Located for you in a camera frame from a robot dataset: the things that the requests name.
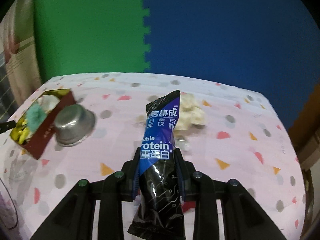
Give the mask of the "brown wooden furniture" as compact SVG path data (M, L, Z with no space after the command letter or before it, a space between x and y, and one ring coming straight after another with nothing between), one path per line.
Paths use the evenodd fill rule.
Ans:
M310 94L288 134L301 169L309 170L319 160L319 84Z

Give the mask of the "yellow soft toy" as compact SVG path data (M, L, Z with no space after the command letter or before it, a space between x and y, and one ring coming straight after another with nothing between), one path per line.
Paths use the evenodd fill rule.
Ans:
M21 145L23 145L25 141L29 140L33 135L29 129L27 119L25 119L20 125L17 126L17 130L18 130L17 142Z

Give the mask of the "blue black protein drink packet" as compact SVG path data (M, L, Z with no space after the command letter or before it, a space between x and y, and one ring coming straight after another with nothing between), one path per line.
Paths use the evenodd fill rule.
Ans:
M174 128L180 112L179 90L146 106L140 146L140 206L128 233L142 239L185 239L184 215L174 160Z

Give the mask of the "beige printed curtain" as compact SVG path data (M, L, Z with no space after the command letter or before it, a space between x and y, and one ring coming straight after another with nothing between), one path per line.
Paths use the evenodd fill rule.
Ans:
M41 85L34 34L35 0L15 0L1 20L1 121Z

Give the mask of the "bag of cotton swabs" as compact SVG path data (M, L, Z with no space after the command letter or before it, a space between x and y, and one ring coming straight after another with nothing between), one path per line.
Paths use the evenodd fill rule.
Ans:
M146 116L145 115L139 115L136 117L136 123L140 126L146 125ZM180 148L182 152L189 152L190 151L190 144L187 138L182 134L180 131L174 132L175 137L175 145L176 147Z

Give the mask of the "teal fluffy scrunchie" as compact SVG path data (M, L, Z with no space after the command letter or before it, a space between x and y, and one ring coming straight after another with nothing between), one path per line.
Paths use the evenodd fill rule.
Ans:
M36 102L33 103L25 113L25 118L28 120L28 126L32 133L37 131L46 117L47 113Z

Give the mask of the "pink patterned tablecloth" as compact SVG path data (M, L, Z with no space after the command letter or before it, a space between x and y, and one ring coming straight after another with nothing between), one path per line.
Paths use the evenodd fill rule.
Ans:
M204 128L185 135L185 160L212 179L237 179L287 239L299 239L305 218L300 165L286 129L263 95L220 83L144 73L57 76L43 84L13 114L18 119L43 92L69 88L93 111L92 134L73 147L52 139L32 158L8 133L1 135L1 217L29 239L80 180L105 179L121 169L141 144L146 104L173 90L193 94L205 113Z

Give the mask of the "cream satin scrunchie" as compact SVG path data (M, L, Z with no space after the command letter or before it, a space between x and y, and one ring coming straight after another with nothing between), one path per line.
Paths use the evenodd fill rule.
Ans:
M191 126L204 126L204 110L193 94L185 93L180 97L179 119L175 126L177 131L187 131Z

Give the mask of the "green foam mat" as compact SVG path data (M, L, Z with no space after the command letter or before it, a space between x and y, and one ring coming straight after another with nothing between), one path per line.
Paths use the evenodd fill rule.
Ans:
M145 0L35 0L42 81L77 73L144 72L150 28Z

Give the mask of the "stainless steel bowl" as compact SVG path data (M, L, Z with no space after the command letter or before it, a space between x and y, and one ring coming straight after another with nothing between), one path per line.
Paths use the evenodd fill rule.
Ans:
M96 124L95 114L80 104L62 109L54 120L55 138L62 147L71 147L88 137Z

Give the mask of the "white cloth in box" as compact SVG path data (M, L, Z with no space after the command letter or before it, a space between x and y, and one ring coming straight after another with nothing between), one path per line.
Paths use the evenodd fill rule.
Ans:
M59 102L60 99L54 95L42 95L37 99L37 103L46 113L51 112Z

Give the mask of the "red gold tin box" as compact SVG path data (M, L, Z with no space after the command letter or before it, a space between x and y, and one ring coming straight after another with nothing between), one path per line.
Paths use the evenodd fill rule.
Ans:
M43 92L16 122L10 138L34 159L40 159L54 134L54 119L66 106L75 104L71 89Z

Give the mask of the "blue foam mat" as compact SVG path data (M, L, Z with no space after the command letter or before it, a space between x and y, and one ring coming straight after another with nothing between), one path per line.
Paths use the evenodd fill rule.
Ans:
M319 28L300 0L144 0L150 72L263 94L286 128L319 82Z

